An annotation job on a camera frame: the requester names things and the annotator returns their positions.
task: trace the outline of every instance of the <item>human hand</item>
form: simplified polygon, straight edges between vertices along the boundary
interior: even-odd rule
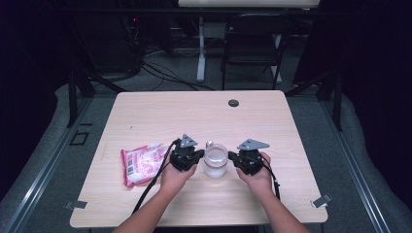
[[[269,166],[269,155],[265,152],[261,152],[260,155],[265,158],[263,163],[266,166]],[[248,185],[249,189],[258,200],[262,200],[262,198],[267,197],[267,195],[274,195],[272,190],[272,176],[264,167],[252,176],[246,175],[240,168],[236,168],[236,172],[239,178]]]
[[[166,167],[164,167],[161,173],[160,191],[166,192],[169,196],[174,197],[183,188],[186,181],[194,174],[197,164],[191,166],[188,171],[181,172],[173,167],[172,164],[169,164],[169,161],[170,153],[166,158]]]

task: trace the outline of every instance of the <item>forearm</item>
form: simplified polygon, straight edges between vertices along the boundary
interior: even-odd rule
[[[273,232],[309,232],[273,193],[258,199],[269,217]]]
[[[139,211],[124,221],[116,233],[152,233],[174,196],[159,191]]]

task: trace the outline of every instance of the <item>person's left arm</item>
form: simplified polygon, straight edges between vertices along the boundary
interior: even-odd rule
[[[119,225],[114,232],[154,232],[167,206],[183,188],[188,178],[194,174],[195,170],[196,165],[192,166],[187,172],[180,172],[171,164],[166,166],[161,174],[160,190],[137,212]]]

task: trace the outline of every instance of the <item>person's right arm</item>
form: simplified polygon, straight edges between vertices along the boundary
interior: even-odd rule
[[[266,153],[261,152],[260,154],[270,163],[270,157]],[[262,168],[253,176],[244,174],[239,168],[236,168],[236,171],[239,178],[248,185],[251,192],[263,206],[274,232],[309,232],[273,193],[272,177],[266,169]]]

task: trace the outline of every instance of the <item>chair backrest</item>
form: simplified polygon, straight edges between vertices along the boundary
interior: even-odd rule
[[[293,23],[288,17],[271,14],[244,14],[232,17],[226,25],[225,33],[289,34],[292,30]]]

